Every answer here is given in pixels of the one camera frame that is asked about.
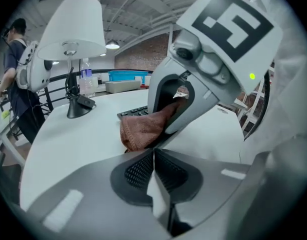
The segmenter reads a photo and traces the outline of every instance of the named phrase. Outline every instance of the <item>water bottle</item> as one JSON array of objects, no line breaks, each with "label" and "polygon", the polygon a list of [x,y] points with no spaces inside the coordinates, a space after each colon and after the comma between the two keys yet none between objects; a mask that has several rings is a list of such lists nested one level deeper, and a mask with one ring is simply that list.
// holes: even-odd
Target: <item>water bottle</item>
[{"label": "water bottle", "polygon": [[82,59],[82,67],[81,67],[81,75],[82,75],[82,81],[83,84],[83,94],[88,97],[94,97],[95,96],[95,90],[93,88],[93,73],[92,73],[92,67],[89,63],[88,58]]}]

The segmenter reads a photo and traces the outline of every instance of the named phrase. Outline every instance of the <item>black pants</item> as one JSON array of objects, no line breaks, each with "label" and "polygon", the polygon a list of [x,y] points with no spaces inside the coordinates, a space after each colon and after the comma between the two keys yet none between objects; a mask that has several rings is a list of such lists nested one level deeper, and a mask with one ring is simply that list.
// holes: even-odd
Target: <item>black pants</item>
[{"label": "black pants", "polygon": [[45,122],[45,116],[40,106],[28,108],[17,120],[17,125],[22,134],[32,144],[41,126]]}]

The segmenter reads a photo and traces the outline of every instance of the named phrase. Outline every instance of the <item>lamp stand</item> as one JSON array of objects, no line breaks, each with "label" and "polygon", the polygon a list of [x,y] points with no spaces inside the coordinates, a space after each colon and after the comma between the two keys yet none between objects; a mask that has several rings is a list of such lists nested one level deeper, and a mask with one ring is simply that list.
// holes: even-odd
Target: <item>lamp stand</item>
[{"label": "lamp stand", "polygon": [[70,58],[68,57],[68,96],[69,96],[69,109],[67,113],[67,118],[74,119],[84,116],[89,113],[92,108],[84,106],[78,102],[78,98],[80,97],[80,90],[77,85],[77,76],[76,73],[73,73],[72,63]]}]

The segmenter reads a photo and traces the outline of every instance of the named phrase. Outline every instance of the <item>ceiling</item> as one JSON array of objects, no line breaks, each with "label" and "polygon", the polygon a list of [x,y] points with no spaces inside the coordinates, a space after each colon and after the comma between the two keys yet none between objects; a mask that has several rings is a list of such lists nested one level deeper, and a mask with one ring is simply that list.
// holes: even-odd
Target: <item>ceiling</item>
[{"label": "ceiling", "polygon": [[[24,18],[29,40],[40,40],[50,18],[63,0],[24,0],[10,19]],[[170,25],[196,0],[99,0],[105,41],[116,40],[116,54],[137,42],[170,30]]]}]

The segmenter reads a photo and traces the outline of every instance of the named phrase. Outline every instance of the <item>white lampshade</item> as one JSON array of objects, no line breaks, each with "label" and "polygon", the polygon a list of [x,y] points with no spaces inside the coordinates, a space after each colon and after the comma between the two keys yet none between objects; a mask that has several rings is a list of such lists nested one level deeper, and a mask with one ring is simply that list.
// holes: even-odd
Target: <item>white lampshade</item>
[{"label": "white lampshade", "polygon": [[76,51],[70,56],[72,60],[106,52],[103,11],[98,0],[64,0],[45,28],[37,56],[48,61],[67,60],[64,43],[74,43],[70,47]]}]

